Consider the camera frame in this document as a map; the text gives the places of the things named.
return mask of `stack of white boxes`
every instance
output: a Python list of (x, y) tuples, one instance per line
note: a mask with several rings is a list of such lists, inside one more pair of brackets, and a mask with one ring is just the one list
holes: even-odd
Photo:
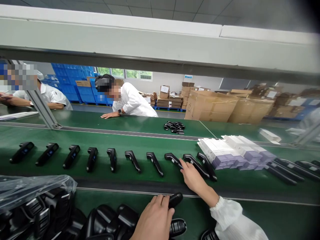
[(243, 136), (222, 136), (223, 139), (203, 138), (198, 145), (216, 170), (238, 168), (261, 170), (276, 158)]

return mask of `black hair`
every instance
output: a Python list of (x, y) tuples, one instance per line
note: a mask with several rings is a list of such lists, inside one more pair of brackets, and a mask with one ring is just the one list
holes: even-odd
[(114, 82), (114, 77), (109, 74), (98, 76), (94, 81), (98, 92), (109, 92), (110, 88), (114, 85)]

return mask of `floor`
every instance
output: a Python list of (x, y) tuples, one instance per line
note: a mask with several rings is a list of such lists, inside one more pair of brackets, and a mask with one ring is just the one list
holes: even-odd
[[(107, 106), (96, 106), (96, 105), (86, 105), (86, 104), (72, 104), (72, 108), (75, 111), (85, 111), (85, 112), (101, 112), (110, 113), (112, 112), (112, 107)], [(159, 117), (162, 118), (176, 118), (184, 119), (185, 112), (169, 112), (156, 110)], [(294, 128), (299, 124), (298, 121), (274, 121), (274, 120), (262, 120), (260, 125), (270, 126), (270, 127), (280, 127), (280, 128)]]

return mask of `white uniform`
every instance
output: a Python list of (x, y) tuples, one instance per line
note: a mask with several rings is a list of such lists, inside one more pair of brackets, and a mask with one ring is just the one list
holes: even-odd
[[(69, 100), (58, 89), (51, 87), (47, 84), (41, 83), (40, 92), (42, 97), (47, 103), (61, 103), (64, 105), (64, 109), (73, 110)], [(23, 90), (16, 91), (13, 94), (14, 97), (23, 98), (30, 101), (27, 93)]]
[(217, 221), (214, 230), (221, 240), (268, 240), (258, 224), (242, 215), (240, 203), (220, 197), (210, 212)]
[(128, 115), (158, 117), (156, 111), (131, 83), (124, 83), (120, 91), (120, 101), (113, 101), (112, 109), (114, 112), (123, 108)]

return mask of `ceiling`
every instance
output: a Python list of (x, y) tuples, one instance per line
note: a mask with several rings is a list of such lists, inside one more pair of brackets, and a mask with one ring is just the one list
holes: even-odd
[(0, 4), (315, 32), (294, 0), (0, 0)]

